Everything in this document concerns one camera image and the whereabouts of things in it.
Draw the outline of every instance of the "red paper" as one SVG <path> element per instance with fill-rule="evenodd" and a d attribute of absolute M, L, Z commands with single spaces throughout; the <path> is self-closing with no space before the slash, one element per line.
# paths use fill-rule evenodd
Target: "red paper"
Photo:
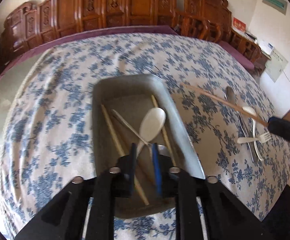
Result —
<path fill-rule="evenodd" d="M 242 21 L 236 19 L 235 17 L 232 20 L 232 25 L 233 25 L 233 27 L 235 27 L 236 29 L 238 29 L 242 32 L 245 32 L 245 30 L 246 30 L 246 24 L 243 23 Z"/>

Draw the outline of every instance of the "chopstick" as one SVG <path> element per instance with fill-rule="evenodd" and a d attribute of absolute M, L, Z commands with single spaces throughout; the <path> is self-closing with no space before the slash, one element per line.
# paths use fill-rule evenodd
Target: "chopstick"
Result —
<path fill-rule="evenodd" d="M 154 97 L 154 95 L 152 95 L 152 101 L 153 101 L 153 105 L 155 107 L 158 107 L 158 103 L 157 103 L 156 98 Z M 162 134 L 163 134 L 163 139 L 164 139 L 164 142 L 166 144 L 166 147 L 167 147 L 167 149 L 168 149 L 168 151 L 170 153 L 173 165 L 177 166 L 175 158 L 174 158 L 174 155 L 173 155 L 172 147 L 171 147 L 171 144 L 170 144 L 168 136 L 167 136 L 167 132 L 166 132 L 165 126 L 163 126 L 163 128 L 162 128 Z"/>
<path fill-rule="evenodd" d="M 262 124 L 264 127 L 268 127 L 268 123 L 267 123 L 267 122 L 265 122 L 265 121 L 264 121 L 263 119 L 261 119 L 259 116 L 254 116 L 254 115 L 252 115 L 252 114 L 246 112 L 246 111 L 245 111 L 243 108 L 241 108 L 240 106 L 237 106 L 237 105 L 234 105 L 234 104 L 232 104 L 232 103 L 229 103 L 228 101 L 226 101 L 226 100 L 224 100 L 224 99 L 222 99 L 222 98 L 219 98 L 219 97 L 217 97 L 217 96 L 214 96 L 214 95 L 208 93 L 207 91 L 205 91 L 205 90 L 203 90 L 203 89 L 201 89 L 201 88 L 199 88 L 199 87 L 194 87 L 194 86 L 186 85 L 186 84 L 184 84 L 184 83 L 181 83 L 181 85 L 183 85 L 184 87 L 186 87 L 186 88 L 188 88 L 188 89 L 195 90 L 195 91 L 197 91 L 198 93 L 203 94 L 203 95 L 206 95 L 206 96 L 208 96 L 208 97 L 210 97 L 210 98 L 212 98 L 212 99 L 214 99 L 214 100 L 217 100 L 217 101 L 223 103 L 224 105 L 227 105 L 227 106 L 229 106 L 229 107 L 235 109 L 236 111 L 240 112 L 241 114 L 243 114 L 243 115 L 245 115 L 245 116 L 247 116 L 247 117 L 249 117 L 249 118 L 254 119 L 256 122 Z"/>
<path fill-rule="evenodd" d="M 128 146 L 127 145 L 129 145 L 129 143 L 127 142 L 126 137 L 124 136 L 124 132 L 122 131 L 122 127 L 123 127 L 122 124 L 113 115 L 110 116 L 110 119 L 112 121 L 114 130 L 117 131 L 118 140 L 120 140 L 122 142 L 121 146 L 123 148 L 123 151 L 124 152 L 128 152 Z M 146 178 L 148 179 L 148 181 L 152 185 L 155 185 L 155 181 L 152 180 L 152 178 L 150 176 L 148 176 L 148 174 L 146 173 L 146 167 L 144 165 L 142 165 L 141 162 L 137 162 L 136 168 L 139 169 L 146 176 Z"/>
<path fill-rule="evenodd" d="M 117 138 L 115 129 L 114 129 L 112 121 L 107 113 L 107 110 L 106 110 L 104 105 L 101 105 L 101 108 L 102 108 L 102 112 L 103 112 L 108 130 L 109 130 L 109 133 L 112 136 L 113 142 L 115 144 L 116 150 L 118 151 L 118 153 L 121 157 L 125 156 L 124 150 L 123 150 L 123 148 L 122 148 L 122 146 Z M 144 204 L 146 206 L 149 205 L 149 201 L 144 193 L 143 188 L 141 187 L 141 184 L 139 183 L 138 179 L 136 178 L 136 176 L 134 177 L 134 183 L 135 183 L 135 188 L 136 188 L 138 194 L 140 195 L 141 199 L 143 200 Z"/>

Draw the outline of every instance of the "bed sheet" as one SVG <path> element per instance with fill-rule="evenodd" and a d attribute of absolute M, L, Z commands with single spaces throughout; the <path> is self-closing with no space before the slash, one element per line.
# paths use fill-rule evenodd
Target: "bed sheet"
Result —
<path fill-rule="evenodd" d="M 265 120 L 274 107 L 253 78 L 214 43 L 167 34 L 115 34 L 72 41 L 43 54 L 10 109 L 0 155 L 2 212 L 11 236 L 73 177 L 95 176 L 91 110 L 99 79 L 152 73 L 166 84 L 205 174 L 222 181 L 260 220 L 290 176 L 290 144 L 273 136 L 252 163 L 232 109 L 184 90 L 198 85 L 219 97 L 236 91 Z M 251 120 L 246 120 L 251 128 Z M 258 126 L 257 133 L 267 131 Z M 116 239 L 175 239 L 175 209 L 116 219 Z"/>

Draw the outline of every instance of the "green sign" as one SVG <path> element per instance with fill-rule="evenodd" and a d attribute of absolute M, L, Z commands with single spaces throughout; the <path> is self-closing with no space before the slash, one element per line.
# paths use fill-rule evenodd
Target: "green sign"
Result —
<path fill-rule="evenodd" d="M 286 15 L 287 11 L 287 2 L 284 0 L 263 0 L 263 3 L 275 8 L 281 13 Z"/>

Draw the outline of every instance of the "carved wooden headboard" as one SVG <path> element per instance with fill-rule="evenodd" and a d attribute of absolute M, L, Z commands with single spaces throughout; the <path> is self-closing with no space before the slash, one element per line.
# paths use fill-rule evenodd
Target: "carved wooden headboard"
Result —
<path fill-rule="evenodd" d="M 227 0 L 185 0 L 184 10 L 218 23 L 223 27 L 223 40 L 228 41 L 232 26 L 232 12 L 227 9 Z"/>
<path fill-rule="evenodd" d="M 182 35 L 194 35 L 197 30 L 205 32 L 208 25 L 204 39 L 217 42 L 224 31 L 222 38 L 229 41 L 231 12 L 227 6 L 227 0 L 185 0 L 185 12 L 180 12 L 176 9 L 176 0 L 44 0 L 37 6 L 25 2 L 4 22 L 2 55 L 11 60 L 49 41 L 106 27 L 172 27 L 180 24 L 175 21 L 176 17 L 181 24 L 188 25 Z"/>

